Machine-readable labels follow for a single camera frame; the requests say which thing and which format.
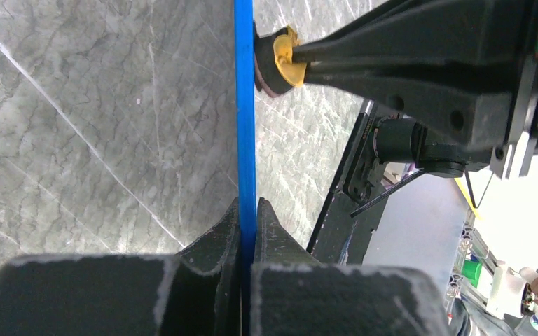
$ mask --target yellow edge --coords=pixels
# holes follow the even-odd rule
[[[455,178],[455,182],[457,183],[457,186],[459,187],[459,190],[461,190],[461,193],[463,194],[463,197],[465,197],[465,200],[467,201],[467,204],[469,204],[469,207],[473,211],[475,218],[481,221],[481,216],[479,216],[479,211],[474,208],[473,204],[471,203],[471,199],[469,198],[469,192],[467,189],[463,186],[463,182],[460,178]]]
[[[288,84],[299,88],[304,83],[307,64],[292,62],[294,47],[300,45],[300,40],[298,34],[290,26],[287,26],[287,31],[287,35],[280,35],[273,41],[275,66]]]

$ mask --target gray marble surface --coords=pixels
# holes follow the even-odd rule
[[[255,0],[259,34],[291,25],[313,41],[346,25],[383,0]],[[283,97],[256,96],[258,194],[271,201],[281,224],[304,247],[361,100],[329,87],[305,86]]]
[[[255,0],[306,41],[381,0]],[[0,265],[174,253],[237,195],[232,0],[0,0]],[[258,195],[305,245],[360,100],[256,96]]]

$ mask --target bolt hole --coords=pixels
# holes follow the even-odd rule
[[[387,106],[391,109],[402,111],[405,108],[405,102],[401,96],[393,94],[387,98]]]
[[[494,155],[496,155],[496,158],[498,160],[504,159],[504,149],[496,148],[496,150],[494,150]]]
[[[453,126],[455,131],[460,131],[463,129],[465,124],[465,119],[463,118],[463,112],[453,111],[450,113],[450,125]]]

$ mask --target black cable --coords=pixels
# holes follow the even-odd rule
[[[492,181],[492,177],[494,176],[494,172],[490,174],[490,178],[488,179],[488,184],[485,185],[485,189],[483,190],[483,194],[481,195],[481,198],[479,199],[479,203],[475,205],[475,195],[473,192],[473,188],[471,187],[471,179],[469,178],[469,172],[465,171],[465,179],[467,180],[467,189],[469,190],[469,198],[471,198],[471,205],[474,209],[479,208],[481,205],[481,201],[483,201],[483,197],[485,196],[485,192],[488,191],[488,187],[490,186],[490,182]]]
[[[392,193],[398,191],[399,189],[401,189],[404,186],[407,186],[408,183],[410,183],[411,181],[417,179],[418,177],[420,177],[420,176],[422,176],[424,174],[426,174],[426,172],[423,171],[423,170],[420,170],[420,171],[417,171],[417,172],[411,174],[410,176],[408,176],[407,178],[405,178],[401,182],[395,183],[395,185],[393,185],[391,188],[389,188],[388,190],[386,190],[382,194],[380,194],[380,195],[374,197],[372,200],[358,206],[358,209],[355,209],[354,212],[352,212],[350,214],[350,216],[352,218],[357,217],[359,214],[361,214],[364,211],[370,209],[374,204],[382,201],[386,197],[389,197]]]

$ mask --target blue stick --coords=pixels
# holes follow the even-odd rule
[[[254,47],[252,0],[234,0],[238,194],[242,251],[242,331],[249,335],[250,272],[256,238],[256,167],[254,152]]]

